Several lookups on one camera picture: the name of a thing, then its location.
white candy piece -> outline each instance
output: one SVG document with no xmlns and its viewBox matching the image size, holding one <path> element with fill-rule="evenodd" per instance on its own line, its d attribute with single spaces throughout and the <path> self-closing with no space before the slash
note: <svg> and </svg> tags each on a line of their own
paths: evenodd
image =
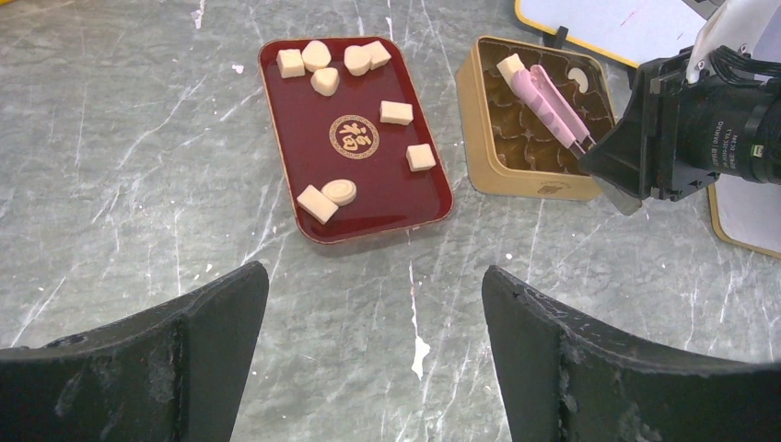
<svg viewBox="0 0 781 442">
<path fill-rule="evenodd" d="M 508 58 L 502 60 L 499 62 L 499 64 L 496 65 L 496 68 L 499 69 L 499 72 L 502 73 L 502 76 L 505 78 L 505 81 L 507 81 L 507 85 L 512 85 L 512 77 L 515 75 L 517 71 L 522 71 L 526 69 L 526 66 L 523 65 L 523 62 L 521 62 L 520 57 L 516 53 L 510 55 Z"/>
<path fill-rule="evenodd" d="M 413 105 L 394 101 L 381 101 L 379 104 L 379 122 L 408 125 L 413 120 Z"/>
<path fill-rule="evenodd" d="M 408 146 L 407 162 L 410 163 L 410 170 L 413 172 L 429 170 L 437 165 L 434 153 L 431 152 L 431 145 L 428 144 Z"/>
<path fill-rule="evenodd" d="M 348 46 L 344 50 L 344 67 L 353 76 L 362 76 L 371 67 L 371 53 L 361 46 Z"/>
<path fill-rule="evenodd" d="M 283 49 L 276 54 L 276 63 L 279 65 L 279 74 L 282 78 L 303 76 L 307 73 L 304 69 L 304 60 L 298 49 Z"/>
<path fill-rule="evenodd" d="M 382 45 L 382 41 L 372 41 L 364 45 L 364 49 L 371 54 L 371 70 L 382 67 L 391 60 L 391 53 Z"/>
<path fill-rule="evenodd" d="M 314 216 L 320 224 L 325 224 L 336 213 L 339 207 L 331 200 L 326 198 L 325 195 L 320 193 L 314 186 L 309 185 L 306 189 L 296 198 L 298 205 L 301 206 L 308 214 Z"/>
<path fill-rule="evenodd" d="M 585 94 L 589 91 L 589 79 L 586 77 L 586 73 L 583 72 L 583 69 L 573 67 L 566 77 L 570 80 L 575 80 L 577 83 L 577 90 L 579 90 L 581 94 Z"/>
<path fill-rule="evenodd" d="M 312 75 L 312 87 L 321 95 L 330 97 L 339 87 L 339 71 L 335 67 L 318 69 Z"/>
<path fill-rule="evenodd" d="M 358 195 L 356 184 L 350 180 L 333 180 L 322 186 L 322 194 L 339 207 L 350 204 Z"/>
<path fill-rule="evenodd" d="M 301 53 L 304 60 L 304 66 L 310 72 L 316 72 L 318 69 L 328 67 L 331 62 L 331 52 L 328 47 L 319 40 L 310 41 L 304 51 Z"/>
</svg>

gold circular emblem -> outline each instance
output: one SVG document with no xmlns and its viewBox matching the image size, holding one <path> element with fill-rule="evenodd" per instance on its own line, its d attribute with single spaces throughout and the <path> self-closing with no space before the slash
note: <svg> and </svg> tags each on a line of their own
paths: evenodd
<svg viewBox="0 0 781 442">
<path fill-rule="evenodd" d="M 379 132 L 369 120 L 358 115 L 345 115 L 331 124 L 328 133 L 336 152 L 352 159 L 371 157 L 379 147 Z"/>
</svg>

marble surface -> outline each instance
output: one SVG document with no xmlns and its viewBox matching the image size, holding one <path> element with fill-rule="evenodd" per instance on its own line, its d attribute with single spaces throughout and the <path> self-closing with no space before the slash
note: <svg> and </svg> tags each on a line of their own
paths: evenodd
<svg viewBox="0 0 781 442">
<path fill-rule="evenodd" d="M 292 219 L 256 56 L 274 39 L 358 33 L 402 48 L 456 206 L 437 225 L 321 247 Z M 271 295 L 233 440 L 508 441 L 480 297 L 497 263 L 653 341 L 777 359 L 779 262 L 720 242 L 704 193 L 627 218 L 604 198 L 472 188 L 453 74 L 484 34 L 539 41 L 507 0 L 0 6 L 0 346 L 258 260 Z M 620 114 L 626 77 L 606 70 Z M 420 378 L 414 308 L 431 349 Z"/>
</svg>

black mount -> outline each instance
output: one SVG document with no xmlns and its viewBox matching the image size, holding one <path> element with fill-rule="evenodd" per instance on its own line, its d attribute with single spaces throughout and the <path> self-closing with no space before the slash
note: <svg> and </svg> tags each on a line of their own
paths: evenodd
<svg viewBox="0 0 781 442">
<path fill-rule="evenodd" d="M 718 173 L 689 166 L 677 151 L 691 53 L 687 48 L 637 68 L 624 117 L 579 160 L 581 170 L 641 200 L 678 201 L 718 180 Z"/>
</svg>

rectangular tray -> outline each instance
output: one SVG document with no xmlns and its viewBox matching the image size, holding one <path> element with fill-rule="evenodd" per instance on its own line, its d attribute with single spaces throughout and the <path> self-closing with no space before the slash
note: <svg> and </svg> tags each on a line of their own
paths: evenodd
<svg viewBox="0 0 781 442">
<path fill-rule="evenodd" d="M 550 131 L 527 106 L 520 104 L 502 79 L 496 65 L 512 53 L 518 54 L 527 66 L 545 66 L 554 84 L 580 112 L 597 140 L 614 126 L 607 81 L 593 58 L 520 41 L 480 37 L 456 74 L 472 186 L 479 192 L 496 195 L 578 201 L 598 197 L 602 190 L 597 182 L 577 170 L 575 157 L 554 141 Z M 566 71 L 572 67 L 581 69 L 587 76 L 590 86 L 585 95 L 567 78 Z M 520 113 L 507 112 L 512 109 L 520 109 Z M 503 136 L 506 130 L 513 134 Z M 511 161 L 509 156 L 513 152 L 517 157 Z M 544 161 L 548 166 L 531 169 L 528 160 L 532 158 L 531 155 L 526 157 L 527 154 L 533 154 L 540 165 Z M 566 164 L 570 167 L 574 163 L 574 173 L 560 164 L 555 165 L 559 159 L 567 159 Z M 558 169 L 550 167 L 551 160 Z"/>
<path fill-rule="evenodd" d="M 335 244 L 444 219 L 452 210 L 453 193 L 401 50 L 380 37 L 320 39 L 331 52 L 329 66 L 337 68 L 340 77 L 336 93 L 323 97 L 312 88 L 311 73 L 283 79 L 276 63 L 280 50 L 303 50 L 310 41 L 270 41 L 258 54 L 301 232 L 320 244 Z M 363 76 L 352 76 L 344 67 L 344 49 L 372 41 L 382 42 L 390 62 Z M 379 122 L 383 100 L 412 104 L 413 122 L 408 126 Z M 344 136 L 339 132 L 345 124 L 353 123 L 359 129 L 367 128 L 371 145 L 362 145 L 355 152 L 337 150 Z M 406 148 L 424 143 L 431 145 L 437 165 L 413 173 L 407 165 Z M 320 189 L 339 179 L 354 182 L 357 197 L 321 225 L 298 206 L 296 197 L 310 184 Z"/>
</svg>

